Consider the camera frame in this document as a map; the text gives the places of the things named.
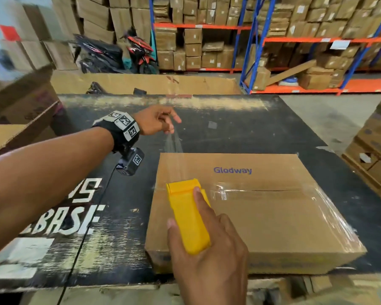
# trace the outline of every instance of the fingernail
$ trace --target fingernail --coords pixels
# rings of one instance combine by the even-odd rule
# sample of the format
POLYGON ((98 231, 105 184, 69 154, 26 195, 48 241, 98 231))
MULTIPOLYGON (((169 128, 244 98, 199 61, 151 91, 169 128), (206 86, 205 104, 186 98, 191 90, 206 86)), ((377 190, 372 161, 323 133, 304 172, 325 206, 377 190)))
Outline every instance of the fingernail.
POLYGON ((176 226, 176 221, 173 218, 169 218, 167 221, 168 230, 173 226, 176 226))

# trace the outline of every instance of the black table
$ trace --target black table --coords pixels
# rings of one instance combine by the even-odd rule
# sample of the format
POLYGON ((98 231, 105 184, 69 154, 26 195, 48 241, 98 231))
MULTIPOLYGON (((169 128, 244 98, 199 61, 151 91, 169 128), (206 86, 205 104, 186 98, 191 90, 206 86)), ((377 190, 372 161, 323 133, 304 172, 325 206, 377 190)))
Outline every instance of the black table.
MULTIPOLYGON (((141 137, 137 146, 145 159, 134 177, 113 172, 114 154, 93 171, 88 182, 95 189, 91 202, 75 203, 77 193, 61 207, 90 207, 95 220, 84 234, 39 235, 54 238, 31 279, 0 279, 0 291, 49 287, 110 286, 166 282, 171 275, 155 275, 144 252, 159 154, 276 153, 298 154, 312 177, 355 229, 368 252, 343 269, 332 272, 381 273, 381 199, 279 98, 255 96, 60 96, 65 111, 55 117, 57 134, 90 127, 113 110, 138 111, 154 103, 171 104, 182 117, 174 135, 141 137)), ((73 226, 69 217, 62 229, 73 226)))

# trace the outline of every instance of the shelf label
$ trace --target shelf label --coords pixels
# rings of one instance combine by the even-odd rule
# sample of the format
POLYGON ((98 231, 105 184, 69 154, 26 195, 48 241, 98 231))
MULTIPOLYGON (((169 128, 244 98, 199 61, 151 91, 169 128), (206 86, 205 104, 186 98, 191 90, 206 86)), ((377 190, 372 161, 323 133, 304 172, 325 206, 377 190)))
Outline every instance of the shelf label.
POLYGON ((350 45, 351 40, 335 40, 331 45, 330 49, 335 50, 346 50, 350 45))

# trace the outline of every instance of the hand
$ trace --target hand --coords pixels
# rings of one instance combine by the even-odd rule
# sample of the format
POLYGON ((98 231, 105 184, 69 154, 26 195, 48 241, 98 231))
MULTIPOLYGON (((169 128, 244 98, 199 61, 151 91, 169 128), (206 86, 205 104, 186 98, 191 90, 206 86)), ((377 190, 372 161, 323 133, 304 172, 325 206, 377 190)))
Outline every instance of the hand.
POLYGON ((225 214, 216 216, 198 187, 193 196, 211 246, 198 255, 185 251, 176 221, 168 220, 173 274, 186 305, 245 305, 248 249, 225 214))
POLYGON ((177 123, 182 123, 181 118, 172 107, 153 105, 133 115, 142 135, 153 135, 159 131, 168 134, 174 133, 171 116, 177 123))

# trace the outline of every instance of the red and black motor scooter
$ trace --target red and black motor scooter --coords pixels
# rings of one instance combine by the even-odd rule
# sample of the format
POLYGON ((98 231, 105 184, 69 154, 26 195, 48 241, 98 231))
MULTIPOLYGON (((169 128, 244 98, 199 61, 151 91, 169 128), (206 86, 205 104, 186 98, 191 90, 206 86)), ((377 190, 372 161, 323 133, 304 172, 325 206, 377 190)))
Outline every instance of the red and black motor scooter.
POLYGON ((131 69, 125 68, 123 51, 118 45, 75 34, 76 44, 80 48, 76 49, 75 60, 81 49, 88 53, 88 56, 80 61, 82 72, 158 74, 157 62, 151 56, 154 50, 137 36, 136 30, 132 27, 123 38, 127 39, 131 45, 128 47, 132 62, 131 69))

